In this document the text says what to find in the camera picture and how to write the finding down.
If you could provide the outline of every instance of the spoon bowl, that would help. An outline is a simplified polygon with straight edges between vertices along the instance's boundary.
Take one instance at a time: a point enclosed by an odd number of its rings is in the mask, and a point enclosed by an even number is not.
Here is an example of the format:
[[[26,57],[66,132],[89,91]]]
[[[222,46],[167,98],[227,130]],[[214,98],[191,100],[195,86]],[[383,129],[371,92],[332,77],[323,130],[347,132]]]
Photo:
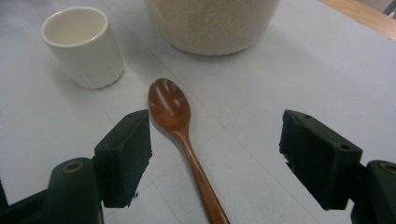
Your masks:
[[[210,222],[230,223],[193,151],[189,138],[191,109],[183,91],[168,79],[157,79],[148,91],[148,108],[157,124],[181,144]]]
[[[148,107],[155,121],[166,131],[188,127],[191,118],[189,102],[181,89],[172,81],[160,78],[148,91]]]

